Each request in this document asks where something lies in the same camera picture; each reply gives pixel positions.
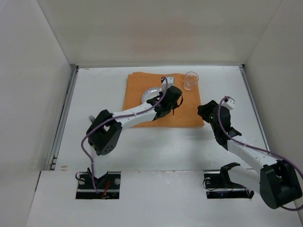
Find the orange cloth napkin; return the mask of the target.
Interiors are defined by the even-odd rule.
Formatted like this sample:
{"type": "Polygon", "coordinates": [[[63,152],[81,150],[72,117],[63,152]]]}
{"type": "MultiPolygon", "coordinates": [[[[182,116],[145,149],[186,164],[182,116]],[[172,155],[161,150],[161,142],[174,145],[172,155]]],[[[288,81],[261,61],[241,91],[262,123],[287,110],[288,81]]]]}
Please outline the orange cloth napkin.
{"type": "Polygon", "coordinates": [[[145,72],[134,72],[128,75],[123,110],[130,109],[141,104],[142,94],[149,88],[161,86],[161,77],[174,76],[174,86],[182,91],[183,103],[175,111],[170,112],[163,118],[152,122],[144,122],[136,125],[142,127],[202,127],[204,121],[197,114],[197,107],[201,105],[199,85],[192,90],[183,87],[184,74],[152,74],[145,72]]]}

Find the clear plastic plate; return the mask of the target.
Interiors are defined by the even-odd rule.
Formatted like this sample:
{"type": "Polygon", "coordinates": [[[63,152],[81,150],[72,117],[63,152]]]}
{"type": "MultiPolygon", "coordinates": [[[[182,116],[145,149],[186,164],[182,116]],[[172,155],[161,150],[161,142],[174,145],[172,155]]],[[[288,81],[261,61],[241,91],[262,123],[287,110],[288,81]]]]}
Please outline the clear plastic plate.
{"type": "Polygon", "coordinates": [[[147,100],[157,97],[161,91],[162,91],[162,87],[152,87],[152,88],[147,89],[142,94],[141,103],[143,104],[147,100]]]}

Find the clear plastic cup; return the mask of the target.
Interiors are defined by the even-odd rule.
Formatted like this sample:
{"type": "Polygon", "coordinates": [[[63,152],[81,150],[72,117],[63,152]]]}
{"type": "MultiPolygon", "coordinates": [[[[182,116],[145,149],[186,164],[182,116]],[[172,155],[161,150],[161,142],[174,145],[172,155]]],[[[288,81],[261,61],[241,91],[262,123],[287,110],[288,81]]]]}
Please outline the clear plastic cup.
{"type": "Polygon", "coordinates": [[[189,71],[184,76],[183,87],[185,90],[192,90],[199,81],[199,75],[196,72],[189,71]]]}

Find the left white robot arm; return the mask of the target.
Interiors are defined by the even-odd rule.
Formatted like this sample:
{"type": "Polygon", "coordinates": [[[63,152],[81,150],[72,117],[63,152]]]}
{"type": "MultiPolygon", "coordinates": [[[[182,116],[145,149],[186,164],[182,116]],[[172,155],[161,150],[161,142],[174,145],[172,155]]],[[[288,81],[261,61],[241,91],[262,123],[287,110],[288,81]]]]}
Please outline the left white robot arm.
{"type": "Polygon", "coordinates": [[[182,102],[182,91],[171,86],[137,107],[117,113],[103,110],[88,128],[85,139],[97,156],[105,156],[116,147],[122,131],[163,118],[178,108],[182,102]]]}

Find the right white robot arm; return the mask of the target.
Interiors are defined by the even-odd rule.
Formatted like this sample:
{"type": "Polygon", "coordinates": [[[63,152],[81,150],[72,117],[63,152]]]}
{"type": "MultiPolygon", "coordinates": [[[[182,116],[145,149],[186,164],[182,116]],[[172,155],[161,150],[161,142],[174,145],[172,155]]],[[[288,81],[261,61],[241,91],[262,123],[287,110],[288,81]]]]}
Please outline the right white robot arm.
{"type": "Polygon", "coordinates": [[[298,176],[303,175],[302,171],[281,155],[250,145],[231,126],[230,111],[234,104],[235,101],[226,96],[220,103],[212,100],[197,108],[197,114],[211,125],[216,142],[252,168],[247,170],[236,162],[222,166],[220,187],[240,185],[250,189],[272,209],[284,208],[301,198],[303,191],[298,176]]]}

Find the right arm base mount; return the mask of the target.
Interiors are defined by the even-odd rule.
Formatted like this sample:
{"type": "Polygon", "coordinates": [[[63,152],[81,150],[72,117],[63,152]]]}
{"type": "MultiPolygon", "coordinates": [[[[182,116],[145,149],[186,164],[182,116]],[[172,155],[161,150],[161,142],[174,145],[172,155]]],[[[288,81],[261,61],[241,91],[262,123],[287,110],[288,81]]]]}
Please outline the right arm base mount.
{"type": "Polygon", "coordinates": [[[220,171],[205,171],[203,187],[207,199],[252,199],[255,194],[240,184],[232,183],[220,171]]]}

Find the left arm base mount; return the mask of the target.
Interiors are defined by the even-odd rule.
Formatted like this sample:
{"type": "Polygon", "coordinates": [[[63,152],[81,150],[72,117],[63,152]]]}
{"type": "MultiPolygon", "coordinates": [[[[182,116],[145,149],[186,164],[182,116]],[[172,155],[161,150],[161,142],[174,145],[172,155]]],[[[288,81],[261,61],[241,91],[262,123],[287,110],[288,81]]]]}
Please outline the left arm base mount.
{"type": "Polygon", "coordinates": [[[121,172],[107,172],[95,179],[96,193],[88,172],[78,172],[76,190],[77,200],[118,200],[120,196],[121,172]]]}

